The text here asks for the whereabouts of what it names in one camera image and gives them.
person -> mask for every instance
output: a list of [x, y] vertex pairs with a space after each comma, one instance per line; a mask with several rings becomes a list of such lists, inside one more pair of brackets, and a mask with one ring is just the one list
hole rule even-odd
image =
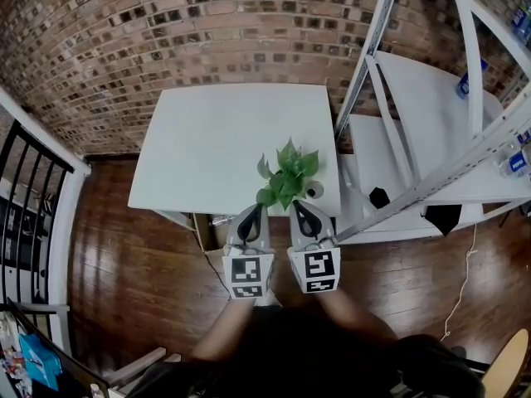
[[229, 301], [185, 362], [151, 366], [128, 398], [485, 395], [435, 338], [398, 339], [341, 289], [314, 296], [320, 308]]

white table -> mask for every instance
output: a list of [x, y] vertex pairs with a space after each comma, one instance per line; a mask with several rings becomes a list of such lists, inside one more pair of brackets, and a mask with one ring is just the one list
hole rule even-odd
[[[334, 130], [324, 86], [210, 85], [165, 90], [144, 140], [129, 206], [178, 219], [180, 212], [238, 214], [266, 184], [256, 171], [264, 153], [274, 172], [276, 149], [292, 138], [303, 153], [319, 150], [314, 180], [324, 186], [309, 201], [341, 212]], [[276, 204], [272, 216], [287, 215]]]

black staircase railing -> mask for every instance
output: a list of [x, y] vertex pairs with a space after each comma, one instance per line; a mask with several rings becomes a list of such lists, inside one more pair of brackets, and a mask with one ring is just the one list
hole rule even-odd
[[[6, 140], [4, 142], [2, 151], [0, 151], [0, 177], [4, 174], [4, 169], [7, 165], [7, 160], [9, 157], [9, 154], [12, 150], [13, 144], [15, 143], [15, 140], [19, 138], [23, 140], [24, 149], [22, 150], [22, 154], [20, 156], [20, 159], [18, 161], [17, 170], [15, 171], [13, 180], [12, 180], [12, 186], [11, 191], [9, 193], [9, 200], [6, 204], [5, 209], [5, 216], [3, 220], [3, 228], [2, 228], [2, 248], [0, 249], [0, 264], [2, 266], [2, 301], [4, 303], [7, 303], [7, 298], [10, 299], [17, 299], [18, 302], [21, 302], [21, 269], [29, 269], [30, 275], [31, 275], [31, 283], [29, 285], [30, 289], [30, 295], [31, 295], [31, 303], [49, 303], [48, 298], [48, 280], [49, 280], [49, 264], [50, 264], [50, 249], [51, 249], [51, 233], [53, 231], [53, 225], [54, 221], [56, 219], [56, 212], [57, 212], [57, 204], [59, 202], [59, 196], [61, 194], [61, 189], [63, 186], [63, 182], [65, 180], [66, 174], [74, 172], [74, 168], [71, 167], [68, 163], [66, 163], [64, 160], [59, 158], [55, 153], [53, 153], [49, 148], [44, 146], [39, 140], [34, 138], [31, 134], [29, 134], [18, 121], [14, 121], [13, 125], [11, 127], [11, 130], [9, 131]], [[22, 165], [24, 163], [24, 160], [27, 155], [28, 149], [31, 148], [34, 151], [37, 152], [37, 157], [34, 162], [31, 176], [27, 182], [27, 189], [26, 189], [26, 195], [23, 200], [22, 204], [22, 210], [20, 208], [15, 208], [13, 199], [15, 197], [15, 189], [17, 187], [18, 179], [20, 177], [20, 173], [22, 170]], [[30, 251], [30, 263], [22, 262], [21, 261], [21, 255], [22, 255], [22, 242], [23, 242], [23, 236], [22, 236], [22, 226], [26, 222], [27, 219], [31, 220], [31, 218], [27, 217], [28, 212], [28, 203], [30, 200], [30, 195], [32, 193], [32, 187], [33, 183], [35, 182], [35, 177], [39, 168], [39, 164], [42, 162], [43, 158], [47, 159], [50, 163], [47, 172], [46, 172], [46, 178], [44, 180], [44, 183], [42, 184], [42, 188], [40, 191], [40, 199], [39, 204], [37, 208], [37, 216], [34, 217], [35, 222], [33, 223], [32, 228], [30, 229], [30, 232], [32, 231], [32, 238], [31, 238], [31, 251]], [[50, 184], [51, 174], [54, 168], [61, 170], [60, 171], [60, 179], [57, 183], [56, 190], [49, 192], [48, 186]], [[45, 210], [45, 206], [48, 203], [48, 200], [46, 199], [47, 196], [53, 196], [53, 201], [51, 204], [51, 208], [49, 208], [49, 211]], [[9, 228], [10, 224], [10, 216], [12, 209], [17, 209], [17, 211], [14, 212], [14, 217], [12, 218], [12, 227]], [[50, 217], [49, 220], [49, 226], [48, 226], [48, 245], [46, 248], [46, 262], [44, 264], [44, 267], [41, 266], [39, 259], [41, 258], [41, 246], [40, 246], [40, 240], [39, 240], [39, 232], [44, 231], [44, 220], [46, 217]], [[16, 240], [17, 246], [16, 246], [16, 256], [14, 259], [14, 268], [16, 269], [16, 285], [17, 285], [17, 292], [16, 297], [15, 296], [7, 296], [7, 287], [6, 287], [6, 266], [9, 265], [10, 267], [13, 267], [13, 257], [11, 255], [13, 247], [10, 247], [10, 258], [7, 260], [6, 252], [7, 252], [7, 239], [10, 240]], [[39, 282], [39, 271], [42, 270], [44, 273], [44, 290], [40, 290], [40, 282]]]

